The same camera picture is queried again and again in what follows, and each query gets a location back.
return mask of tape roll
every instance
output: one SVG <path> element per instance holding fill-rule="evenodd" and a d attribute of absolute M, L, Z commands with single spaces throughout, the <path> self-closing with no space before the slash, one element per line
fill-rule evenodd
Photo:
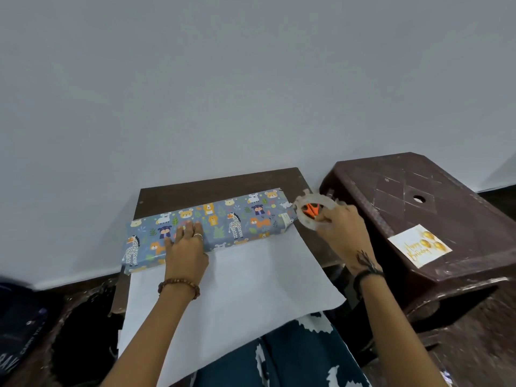
<path fill-rule="evenodd" d="M 296 200 L 293 202 L 292 206 L 294 210 L 297 213 L 297 218 L 301 224 L 303 224 L 306 228 L 309 228 L 313 231 L 316 231 L 319 228 L 325 227 L 326 225 L 329 225 L 328 223 L 324 222 L 317 222 L 309 217 L 307 217 L 303 211 L 303 206 L 307 204 L 320 204 L 328 209 L 333 209 L 338 204 L 337 202 L 333 201 L 331 198 L 322 195 L 322 194 L 313 194 L 310 193 L 310 190 L 303 190 L 305 195 L 300 195 Z"/>

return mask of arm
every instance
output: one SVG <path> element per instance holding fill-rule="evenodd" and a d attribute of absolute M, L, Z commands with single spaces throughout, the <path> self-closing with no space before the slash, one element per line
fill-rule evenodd
<path fill-rule="evenodd" d="M 191 222 L 177 229 L 175 244 L 165 238 L 165 279 L 185 278 L 199 285 L 208 257 L 203 254 L 202 226 Z M 156 305 L 138 329 L 122 356 L 102 382 L 111 386 L 156 386 L 174 332 L 195 291 L 186 284 L 165 285 Z"/>
<path fill-rule="evenodd" d="M 324 208 L 318 221 L 330 225 L 317 231 L 353 275 L 368 264 L 381 270 L 364 220 L 353 205 Z M 361 282 L 367 316 L 389 386 L 446 387 L 439 369 L 412 329 L 385 279 L 368 275 Z"/>

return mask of animal print wrapping paper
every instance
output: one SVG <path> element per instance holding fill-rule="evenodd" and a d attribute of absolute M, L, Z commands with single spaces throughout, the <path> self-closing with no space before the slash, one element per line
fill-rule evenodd
<path fill-rule="evenodd" d="M 202 222 L 204 251 L 279 235 L 297 218 L 281 188 L 166 212 L 126 224 L 122 265 L 126 274 L 164 264 L 164 239 L 178 225 Z"/>

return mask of black bracelet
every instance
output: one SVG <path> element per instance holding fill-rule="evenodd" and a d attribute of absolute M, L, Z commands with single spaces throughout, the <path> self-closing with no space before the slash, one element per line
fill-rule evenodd
<path fill-rule="evenodd" d="M 357 274 L 357 276 L 354 278 L 354 281 L 353 281 L 353 289 L 355 290 L 355 292 L 357 293 L 357 297 L 359 300 L 362 299 L 362 288 L 360 287 L 360 282 L 365 278 L 367 277 L 368 275 L 370 274 L 374 274 L 374 275 L 380 275 L 382 276 L 383 278 L 385 278 L 385 274 L 383 271 L 381 270 L 378 270 L 376 267 L 374 266 L 370 266 L 367 268 L 367 270 L 364 270 L 364 271 L 361 271 L 360 273 Z"/>

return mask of white wall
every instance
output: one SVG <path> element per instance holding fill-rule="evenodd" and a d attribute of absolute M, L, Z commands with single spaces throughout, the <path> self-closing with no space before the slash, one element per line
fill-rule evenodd
<path fill-rule="evenodd" d="M 2 0 L 0 274 L 119 268 L 142 187 L 414 151 L 516 183 L 515 0 Z"/>

